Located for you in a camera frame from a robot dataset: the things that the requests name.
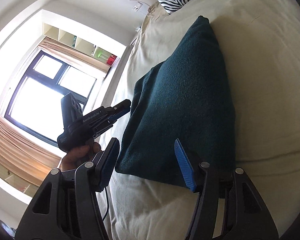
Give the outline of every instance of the folded blanket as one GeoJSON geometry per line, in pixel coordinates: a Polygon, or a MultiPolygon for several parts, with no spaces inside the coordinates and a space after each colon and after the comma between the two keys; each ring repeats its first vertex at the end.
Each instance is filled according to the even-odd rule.
{"type": "Polygon", "coordinates": [[[185,187],[177,138],[210,165],[235,167],[234,106],[207,18],[198,17],[173,54],[138,80],[130,114],[117,172],[185,187]]]}

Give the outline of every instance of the bright light through window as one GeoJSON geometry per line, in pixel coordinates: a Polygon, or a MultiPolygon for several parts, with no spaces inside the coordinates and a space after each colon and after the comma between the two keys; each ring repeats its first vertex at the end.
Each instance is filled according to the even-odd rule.
{"type": "Polygon", "coordinates": [[[43,56],[35,66],[34,70],[51,79],[54,79],[61,66],[61,62],[56,61],[53,58],[43,56]]]}
{"type": "Polygon", "coordinates": [[[88,97],[95,81],[96,79],[94,77],[89,76],[74,67],[70,67],[62,78],[60,85],[79,95],[88,97]]]}
{"type": "Polygon", "coordinates": [[[27,78],[11,111],[17,122],[54,141],[63,133],[61,98],[64,95],[27,78]]]}

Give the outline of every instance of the orange curtain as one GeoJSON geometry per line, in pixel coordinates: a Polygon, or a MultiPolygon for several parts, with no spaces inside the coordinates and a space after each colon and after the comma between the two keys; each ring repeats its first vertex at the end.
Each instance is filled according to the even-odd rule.
{"type": "Polygon", "coordinates": [[[76,49],[73,49],[61,42],[55,41],[49,37],[45,37],[43,41],[40,42],[39,48],[47,51],[50,54],[60,57],[64,62],[69,65],[82,65],[86,64],[93,68],[98,69],[104,74],[107,74],[110,66],[93,58],[88,55],[83,54],[76,49]]]}
{"type": "Polygon", "coordinates": [[[31,142],[20,134],[9,121],[0,117],[0,164],[25,179],[40,186],[61,158],[31,142]]]}

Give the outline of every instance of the red object on shelf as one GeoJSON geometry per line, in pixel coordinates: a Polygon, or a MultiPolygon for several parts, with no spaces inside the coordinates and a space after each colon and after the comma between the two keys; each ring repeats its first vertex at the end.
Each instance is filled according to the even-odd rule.
{"type": "Polygon", "coordinates": [[[115,55],[112,54],[110,56],[110,58],[108,59],[107,64],[110,65],[110,66],[112,66],[112,64],[113,64],[113,62],[115,61],[116,58],[117,58],[117,56],[115,56],[115,55]]]}

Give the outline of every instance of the bed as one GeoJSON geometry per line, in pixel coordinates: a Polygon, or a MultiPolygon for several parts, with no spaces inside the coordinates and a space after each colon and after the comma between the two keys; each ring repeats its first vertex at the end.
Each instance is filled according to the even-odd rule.
{"type": "MultiPolygon", "coordinates": [[[[236,111],[236,163],[260,192],[282,235],[300,212],[300,6],[296,0],[191,0],[169,15],[149,9],[112,105],[166,60],[199,15],[224,55],[236,111]]],[[[129,116],[100,138],[122,139],[129,116]]],[[[196,195],[186,188],[114,171],[108,186],[110,239],[174,239],[187,232],[196,195]]],[[[98,194],[101,212],[106,198],[98,194]]],[[[218,210],[215,236],[220,233],[218,210]]]]}

